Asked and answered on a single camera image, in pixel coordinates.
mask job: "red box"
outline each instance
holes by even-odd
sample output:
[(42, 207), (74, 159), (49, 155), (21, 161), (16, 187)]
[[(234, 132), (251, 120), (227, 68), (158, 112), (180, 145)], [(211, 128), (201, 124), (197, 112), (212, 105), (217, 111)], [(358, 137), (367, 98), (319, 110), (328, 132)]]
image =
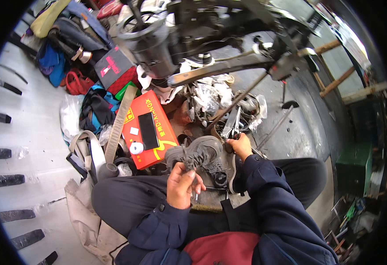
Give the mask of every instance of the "red box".
[[(152, 90), (150, 90), (135, 98), (130, 105), (129, 111), (127, 111), (122, 132), (127, 146), (130, 147), (133, 141), (143, 143), (142, 136), (140, 134), (138, 116), (149, 112), (152, 112), (154, 117), (159, 147), (144, 150), (138, 155), (132, 154), (132, 158), (139, 170), (158, 163), (160, 160), (164, 159), (164, 154), (169, 148), (179, 145), (175, 132), (173, 131), (157, 96)], [(138, 135), (130, 133), (130, 128), (132, 127), (139, 129)]]

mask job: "yellow cloth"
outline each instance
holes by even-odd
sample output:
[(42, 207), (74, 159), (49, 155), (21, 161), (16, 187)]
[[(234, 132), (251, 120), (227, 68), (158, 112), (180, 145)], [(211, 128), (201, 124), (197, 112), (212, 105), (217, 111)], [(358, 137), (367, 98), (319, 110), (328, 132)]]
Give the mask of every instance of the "yellow cloth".
[(38, 38), (45, 38), (51, 29), (58, 15), (64, 10), (71, 0), (58, 0), (53, 3), (46, 11), (40, 14), (32, 23), (30, 28)]

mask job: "green cabinet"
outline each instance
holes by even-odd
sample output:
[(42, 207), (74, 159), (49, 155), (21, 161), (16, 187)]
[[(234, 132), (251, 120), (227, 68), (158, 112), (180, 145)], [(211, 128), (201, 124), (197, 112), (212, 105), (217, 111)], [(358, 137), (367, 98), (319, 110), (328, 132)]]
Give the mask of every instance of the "green cabinet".
[(365, 197), (371, 175), (371, 143), (354, 143), (346, 146), (336, 162), (339, 196), (349, 193)]

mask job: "hand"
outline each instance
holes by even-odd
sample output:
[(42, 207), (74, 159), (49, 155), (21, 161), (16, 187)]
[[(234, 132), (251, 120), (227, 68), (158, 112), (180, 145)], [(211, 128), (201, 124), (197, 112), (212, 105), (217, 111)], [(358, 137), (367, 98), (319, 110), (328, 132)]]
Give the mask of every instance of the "hand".
[(241, 158), (242, 162), (245, 162), (245, 159), (252, 155), (251, 142), (246, 134), (241, 133), (239, 140), (227, 139), (226, 142), (232, 146), (233, 151)]
[(176, 209), (188, 209), (191, 206), (191, 193), (205, 190), (202, 178), (194, 170), (185, 172), (182, 162), (177, 162), (167, 179), (167, 203)]

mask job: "red shirt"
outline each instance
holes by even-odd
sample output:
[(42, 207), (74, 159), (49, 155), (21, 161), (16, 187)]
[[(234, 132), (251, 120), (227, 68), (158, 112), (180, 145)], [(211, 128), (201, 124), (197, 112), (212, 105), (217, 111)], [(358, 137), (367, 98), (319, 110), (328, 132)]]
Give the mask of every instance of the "red shirt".
[(191, 257), (192, 265), (251, 264), (259, 240), (260, 236), (253, 233), (224, 232), (197, 238), (183, 250)]

